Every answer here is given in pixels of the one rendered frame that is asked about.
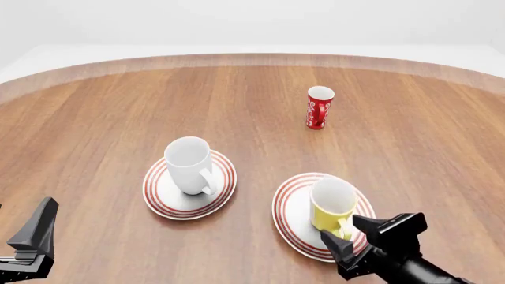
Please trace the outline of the plate with red rings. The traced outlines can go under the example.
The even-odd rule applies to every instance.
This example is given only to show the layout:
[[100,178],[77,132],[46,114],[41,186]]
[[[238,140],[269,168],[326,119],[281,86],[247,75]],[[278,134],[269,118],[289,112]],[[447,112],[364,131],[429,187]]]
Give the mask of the plate with red rings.
[[212,150],[211,158],[212,177],[218,186],[214,195],[190,196],[180,191],[161,158],[144,177],[142,193],[147,206],[157,215],[175,220],[199,219],[219,210],[232,197],[238,176],[233,163],[225,155]]
[[282,238],[300,254],[321,262],[335,262],[320,232],[310,222],[309,192],[323,173],[297,174],[284,181],[272,200],[272,218]]

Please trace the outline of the red mug with white print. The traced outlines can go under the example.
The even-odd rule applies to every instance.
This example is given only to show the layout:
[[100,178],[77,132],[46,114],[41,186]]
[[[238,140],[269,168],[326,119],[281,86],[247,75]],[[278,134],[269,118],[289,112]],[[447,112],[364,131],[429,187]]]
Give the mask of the red mug with white print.
[[308,90],[308,108],[305,124],[310,129],[322,129],[331,108],[335,92],[329,87],[314,86]]

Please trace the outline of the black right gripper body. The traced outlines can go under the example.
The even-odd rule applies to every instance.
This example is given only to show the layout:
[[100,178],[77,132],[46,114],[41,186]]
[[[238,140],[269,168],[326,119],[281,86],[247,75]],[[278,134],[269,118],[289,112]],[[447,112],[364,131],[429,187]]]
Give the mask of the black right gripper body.
[[358,255],[337,249],[335,263],[338,274],[346,281],[370,274],[375,274],[384,281],[391,281],[397,272],[397,263],[374,245],[367,245]]

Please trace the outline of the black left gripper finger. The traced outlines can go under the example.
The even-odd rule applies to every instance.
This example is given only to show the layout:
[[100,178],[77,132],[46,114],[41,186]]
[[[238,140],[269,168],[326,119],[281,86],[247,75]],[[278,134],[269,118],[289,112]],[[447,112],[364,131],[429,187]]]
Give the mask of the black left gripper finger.
[[51,197],[42,200],[32,217],[7,241],[16,254],[54,257],[54,225],[58,206]]

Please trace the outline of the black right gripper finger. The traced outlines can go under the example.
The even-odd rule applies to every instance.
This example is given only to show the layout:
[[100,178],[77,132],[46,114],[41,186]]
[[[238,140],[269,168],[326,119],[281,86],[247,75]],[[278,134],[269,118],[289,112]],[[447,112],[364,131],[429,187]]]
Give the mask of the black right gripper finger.
[[335,262],[351,262],[354,259],[354,243],[332,234],[330,231],[320,231],[321,241],[327,246]]
[[376,247],[380,247],[380,227],[385,223],[385,219],[372,219],[361,215],[353,215],[353,226],[366,235],[367,242]]

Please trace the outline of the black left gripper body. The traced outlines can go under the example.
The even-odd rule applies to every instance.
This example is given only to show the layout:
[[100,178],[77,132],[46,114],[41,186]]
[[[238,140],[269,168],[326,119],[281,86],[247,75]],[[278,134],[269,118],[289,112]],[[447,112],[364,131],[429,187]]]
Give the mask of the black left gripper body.
[[54,260],[47,255],[28,254],[27,259],[0,257],[0,282],[47,278]]

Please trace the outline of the yellow and white mug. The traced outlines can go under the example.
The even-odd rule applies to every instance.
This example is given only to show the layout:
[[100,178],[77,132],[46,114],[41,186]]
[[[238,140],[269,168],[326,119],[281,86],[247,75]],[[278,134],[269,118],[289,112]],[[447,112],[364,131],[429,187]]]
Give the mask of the yellow and white mug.
[[312,226],[349,241],[353,234],[349,217],[358,202],[355,187],[348,181],[327,174],[313,184],[309,198]]

